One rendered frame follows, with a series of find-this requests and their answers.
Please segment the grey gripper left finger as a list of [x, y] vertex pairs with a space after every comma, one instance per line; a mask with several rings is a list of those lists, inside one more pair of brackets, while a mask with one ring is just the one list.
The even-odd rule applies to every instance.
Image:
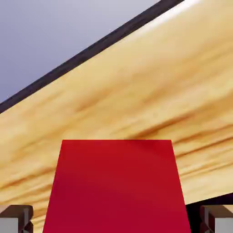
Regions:
[[33, 233], [31, 205], [0, 205], [0, 233]]

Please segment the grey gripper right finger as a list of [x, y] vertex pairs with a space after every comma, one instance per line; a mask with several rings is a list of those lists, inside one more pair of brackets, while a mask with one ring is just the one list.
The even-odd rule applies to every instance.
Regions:
[[233, 233], [233, 205], [202, 205], [200, 233]]

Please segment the small red cube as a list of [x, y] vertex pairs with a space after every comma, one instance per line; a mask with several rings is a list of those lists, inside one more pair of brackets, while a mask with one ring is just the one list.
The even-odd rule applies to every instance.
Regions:
[[170, 140], [63, 140], [43, 233], [191, 233]]

